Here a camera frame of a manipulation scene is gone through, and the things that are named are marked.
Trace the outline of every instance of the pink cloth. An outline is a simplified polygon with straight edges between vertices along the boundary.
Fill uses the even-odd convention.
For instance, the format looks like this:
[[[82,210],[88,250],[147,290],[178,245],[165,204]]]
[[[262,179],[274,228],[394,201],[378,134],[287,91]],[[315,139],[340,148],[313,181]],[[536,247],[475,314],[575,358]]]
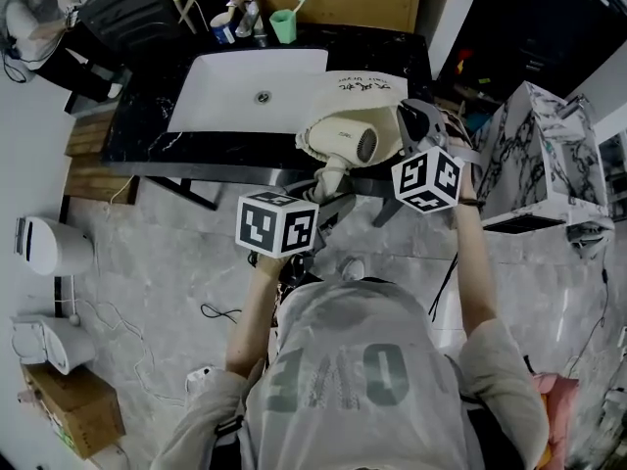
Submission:
[[[539,374],[533,381],[538,392],[547,396],[549,447],[552,458],[542,470],[564,470],[568,452],[570,415],[579,391],[579,381],[558,374]]]

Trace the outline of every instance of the black marble countertop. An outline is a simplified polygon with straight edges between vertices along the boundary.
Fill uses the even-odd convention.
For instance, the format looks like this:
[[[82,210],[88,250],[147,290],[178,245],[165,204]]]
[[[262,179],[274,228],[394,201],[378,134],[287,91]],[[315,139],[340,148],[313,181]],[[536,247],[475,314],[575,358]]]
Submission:
[[[260,133],[168,133],[169,118],[197,56],[255,47],[252,40],[231,46],[199,41],[174,45],[160,51],[159,58],[146,58],[145,66],[133,71],[105,141],[104,165],[126,174],[279,185],[311,178],[321,167],[319,161],[295,147],[294,134],[271,134],[272,145],[268,145]],[[405,77],[410,97],[432,102],[429,60],[420,35],[299,24],[298,39],[289,47],[326,49],[328,71],[382,71]],[[389,196],[390,166],[398,159],[352,170],[357,191]]]

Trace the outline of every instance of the white sink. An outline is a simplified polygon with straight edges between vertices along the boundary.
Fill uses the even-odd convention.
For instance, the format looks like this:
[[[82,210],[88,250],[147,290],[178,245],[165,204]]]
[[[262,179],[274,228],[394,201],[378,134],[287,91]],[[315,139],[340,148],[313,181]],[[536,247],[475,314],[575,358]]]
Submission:
[[[296,133],[326,71],[320,49],[259,49],[196,58],[168,132]]]

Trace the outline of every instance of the wristband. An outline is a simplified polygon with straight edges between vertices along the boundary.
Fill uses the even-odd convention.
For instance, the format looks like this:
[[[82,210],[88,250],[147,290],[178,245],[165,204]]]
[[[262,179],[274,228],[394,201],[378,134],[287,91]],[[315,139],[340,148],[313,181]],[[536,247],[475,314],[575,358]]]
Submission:
[[[482,208],[485,204],[484,202],[481,202],[477,199],[465,199],[464,197],[460,197],[458,202],[462,206],[469,206],[477,209]]]

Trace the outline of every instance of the gray t-shirt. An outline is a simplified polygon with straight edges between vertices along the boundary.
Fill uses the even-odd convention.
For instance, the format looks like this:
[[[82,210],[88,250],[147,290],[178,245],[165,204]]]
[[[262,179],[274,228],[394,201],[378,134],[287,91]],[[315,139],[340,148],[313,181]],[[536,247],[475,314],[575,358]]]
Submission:
[[[278,321],[277,359],[250,394],[256,370],[248,381],[208,374],[152,470],[209,468],[215,428],[243,412],[241,400],[244,470],[483,467],[457,376],[433,346],[412,295],[394,284],[315,283],[286,299]],[[458,367],[464,390],[481,396],[525,469],[535,468],[547,444],[547,415],[500,320],[472,332]]]
[[[282,309],[278,359],[247,400],[255,468],[468,468],[458,381],[411,295],[317,283]]]
[[[41,68],[59,45],[60,31],[48,38],[31,39],[40,24],[52,23],[64,17],[64,11],[72,0],[10,0],[6,9],[9,34],[29,70]]]

